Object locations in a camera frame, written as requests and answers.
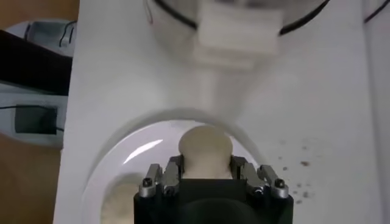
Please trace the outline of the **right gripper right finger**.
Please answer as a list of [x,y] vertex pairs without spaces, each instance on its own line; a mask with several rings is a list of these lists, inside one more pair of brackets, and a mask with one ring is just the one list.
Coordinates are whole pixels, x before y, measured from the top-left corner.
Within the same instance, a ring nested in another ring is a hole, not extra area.
[[252,195],[265,195],[273,198],[286,199],[289,197],[289,187],[269,165],[256,168],[245,157],[231,156],[230,170],[232,178],[244,180]]

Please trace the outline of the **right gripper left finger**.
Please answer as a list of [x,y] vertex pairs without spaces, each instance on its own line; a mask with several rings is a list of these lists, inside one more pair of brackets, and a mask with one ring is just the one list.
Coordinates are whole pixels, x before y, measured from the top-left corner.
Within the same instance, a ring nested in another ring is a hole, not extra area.
[[142,198],[152,198],[160,191],[163,196],[174,196],[179,189],[184,173],[184,158],[182,155],[170,157],[165,170],[159,164],[151,164],[143,178],[138,194]]

